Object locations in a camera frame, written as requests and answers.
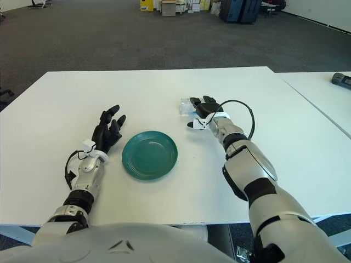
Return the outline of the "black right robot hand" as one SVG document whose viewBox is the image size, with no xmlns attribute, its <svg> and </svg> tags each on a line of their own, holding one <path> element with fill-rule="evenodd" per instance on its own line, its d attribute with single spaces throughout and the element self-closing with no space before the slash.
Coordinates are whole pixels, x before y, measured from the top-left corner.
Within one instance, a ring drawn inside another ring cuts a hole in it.
<svg viewBox="0 0 351 263">
<path fill-rule="evenodd" d="M 190 102 L 195 109 L 197 118 L 189 122 L 187 126 L 193 129 L 203 130 L 206 129 L 212 117 L 216 112 L 223 112 L 223 108 L 216 100 L 210 96 L 203 96 L 203 101 L 199 98 L 190 98 Z"/>
</svg>

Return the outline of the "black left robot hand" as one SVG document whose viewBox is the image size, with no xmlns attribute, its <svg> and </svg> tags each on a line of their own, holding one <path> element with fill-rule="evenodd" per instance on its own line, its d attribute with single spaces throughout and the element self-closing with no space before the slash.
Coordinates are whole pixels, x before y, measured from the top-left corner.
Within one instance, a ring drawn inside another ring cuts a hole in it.
<svg viewBox="0 0 351 263">
<path fill-rule="evenodd" d="M 95 142 L 96 150 L 108 154 L 110 149 L 122 137 L 120 130 L 126 120 L 126 115 L 122 115 L 118 120 L 113 119 L 113 116 L 119 109 L 120 106 L 115 105 L 102 112 L 99 124 L 95 127 L 92 135 L 92 141 Z"/>
</svg>

